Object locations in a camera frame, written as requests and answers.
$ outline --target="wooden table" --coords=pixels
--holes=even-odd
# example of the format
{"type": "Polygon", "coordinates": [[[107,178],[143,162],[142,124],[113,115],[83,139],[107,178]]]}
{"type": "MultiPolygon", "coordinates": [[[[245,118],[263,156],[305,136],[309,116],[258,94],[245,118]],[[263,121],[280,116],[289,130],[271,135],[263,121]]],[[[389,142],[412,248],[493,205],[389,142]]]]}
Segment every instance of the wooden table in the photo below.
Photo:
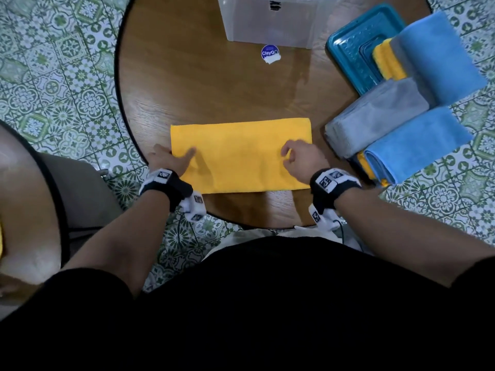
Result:
{"type": "Polygon", "coordinates": [[[37,152],[2,121],[0,156],[0,274],[41,284],[68,260],[62,200],[37,152]]]}
{"type": "MultiPolygon", "coordinates": [[[[313,143],[350,170],[323,137],[324,125],[357,97],[327,56],[326,39],[372,6],[388,2],[407,24],[430,14],[426,0],[343,0],[312,50],[227,41],[217,0],[134,0],[116,50],[121,111],[142,153],[170,146],[171,124],[311,119],[313,143]]],[[[309,190],[205,195],[214,216],[256,227],[310,225],[309,190]]]]}

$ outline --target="plastic storage box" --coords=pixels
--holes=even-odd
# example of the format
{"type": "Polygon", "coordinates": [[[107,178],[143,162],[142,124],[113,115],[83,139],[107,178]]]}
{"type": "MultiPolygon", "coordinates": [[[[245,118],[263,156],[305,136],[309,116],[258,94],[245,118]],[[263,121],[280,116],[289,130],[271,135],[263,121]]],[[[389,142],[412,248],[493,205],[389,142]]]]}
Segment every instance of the plastic storage box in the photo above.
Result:
{"type": "Polygon", "coordinates": [[[339,0],[218,0],[227,40],[312,49],[339,0]]]}

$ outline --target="teal plastic tray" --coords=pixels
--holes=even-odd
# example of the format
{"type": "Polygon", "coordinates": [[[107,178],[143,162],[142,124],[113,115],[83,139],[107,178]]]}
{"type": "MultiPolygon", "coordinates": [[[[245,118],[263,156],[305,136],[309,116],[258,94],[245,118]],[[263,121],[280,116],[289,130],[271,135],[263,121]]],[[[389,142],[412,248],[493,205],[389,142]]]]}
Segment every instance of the teal plastic tray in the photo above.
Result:
{"type": "Polygon", "coordinates": [[[373,60],[373,49],[405,28],[388,4],[368,10],[328,38],[326,48],[362,95],[383,80],[373,60]]]}

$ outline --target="black shirt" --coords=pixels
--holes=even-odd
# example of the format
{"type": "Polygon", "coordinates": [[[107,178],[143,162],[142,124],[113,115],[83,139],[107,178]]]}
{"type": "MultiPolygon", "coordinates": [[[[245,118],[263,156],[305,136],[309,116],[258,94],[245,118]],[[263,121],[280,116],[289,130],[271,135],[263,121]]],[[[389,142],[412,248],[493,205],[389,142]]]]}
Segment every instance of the black shirt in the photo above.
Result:
{"type": "Polygon", "coordinates": [[[57,334],[49,343],[81,342],[86,358],[160,354],[173,369],[438,348],[465,330],[462,302],[492,286],[493,262],[447,289],[323,238],[266,237],[219,250],[135,300],[112,274],[59,272],[0,333],[57,334]]]}

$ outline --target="left hand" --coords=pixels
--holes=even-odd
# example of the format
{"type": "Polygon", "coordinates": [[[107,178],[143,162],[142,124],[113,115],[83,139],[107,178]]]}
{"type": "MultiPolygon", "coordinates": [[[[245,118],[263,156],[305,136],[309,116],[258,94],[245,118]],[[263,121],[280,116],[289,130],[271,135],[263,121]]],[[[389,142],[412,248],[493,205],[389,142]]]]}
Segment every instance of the left hand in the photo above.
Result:
{"type": "Polygon", "coordinates": [[[170,169],[180,177],[186,172],[186,169],[189,167],[189,163],[195,154],[196,149],[193,147],[190,148],[184,156],[175,157],[168,148],[161,144],[155,144],[153,146],[153,152],[150,152],[146,158],[148,159],[150,172],[160,168],[170,169]]]}

